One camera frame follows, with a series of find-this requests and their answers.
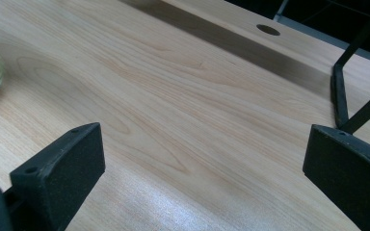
dark background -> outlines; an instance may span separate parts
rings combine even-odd
[[[282,0],[226,0],[273,19]],[[290,0],[283,16],[348,43],[370,19],[370,0]],[[361,46],[370,52],[370,37]]]

screw hole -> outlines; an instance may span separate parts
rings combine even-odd
[[[280,32],[278,30],[276,30],[275,28],[273,28],[273,27],[262,25],[262,24],[257,24],[256,27],[260,31],[262,31],[266,34],[269,34],[271,36],[279,36],[280,35]]]
[[[32,173],[35,173],[37,170],[38,170],[38,168],[37,168],[37,167],[29,167],[29,168],[27,168],[27,169],[25,170],[25,172],[26,172],[27,174],[32,174]]]

wooden desk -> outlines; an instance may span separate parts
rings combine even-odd
[[[99,121],[106,172],[68,230],[357,230],[302,172],[341,53],[225,1],[0,0],[0,187]],[[370,62],[346,80],[355,111]]]

wood grain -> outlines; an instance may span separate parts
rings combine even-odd
[[[225,1],[0,0],[0,187],[99,121],[106,173],[67,230],[357,230],[302,172],[340,52]],[[370,62],[346,71],[356,108]]]

black object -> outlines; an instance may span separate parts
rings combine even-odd
[[[370,230],[370,144],[313,125],[303,170],[361,230]]]
[[[11,172],[0,230],[65,230],[104,171],[100,124],[68,131]]]
[[[370,230],[370,144],[352,134],[370,119],[370,101],[348,117],[343,67],[370,35],[370,22],[333,67],[337,129],[313,125],[303,171],[362,230]]]

